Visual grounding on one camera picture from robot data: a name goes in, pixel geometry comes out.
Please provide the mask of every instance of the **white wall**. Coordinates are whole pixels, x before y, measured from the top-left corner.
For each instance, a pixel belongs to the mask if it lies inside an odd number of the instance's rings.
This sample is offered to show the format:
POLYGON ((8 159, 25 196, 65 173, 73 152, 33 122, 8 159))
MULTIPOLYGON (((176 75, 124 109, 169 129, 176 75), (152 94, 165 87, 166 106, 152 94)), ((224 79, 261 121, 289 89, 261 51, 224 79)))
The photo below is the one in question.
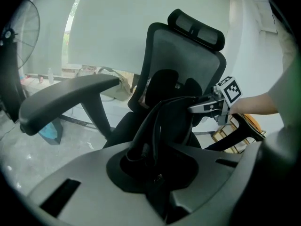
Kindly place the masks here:
POLYGON ((47 74, 51 67, 55 75, 61 75, 63 34, 75 0, 31 1, 40 15, 40 34, 24 72, 47 74))
POLYGON ((243 34, 243 0, 230 1, 230 27, 226 36, 225 47, 221 53, 225 56, 227 66, 222 75, 222 79, 231 75, 236 64, 239 50, 241 48, 241 38, 243 34))
MULTIPOLYGON (((276 34, 260 32, 253 1, 234 1, 235 5, 241 6, 235 10, 240 20, 235 20, 236 23, 229 29, 229 36, 233 29, 237 31, 237 37, 226 37, 232 40, 223 51, 227 59, 227 71, 223 77, 234 76, 243 97, 260 95, 267 92, 282 74, 282 50, 276 34)), ((268 133, 283 127, 279 114, 254 115, 254 118, 268 133)))
POLYGON ((230 0, 81 0, 69 40, 69 63, 140 74, 147 29, 180 8, 225 35, 230 0))

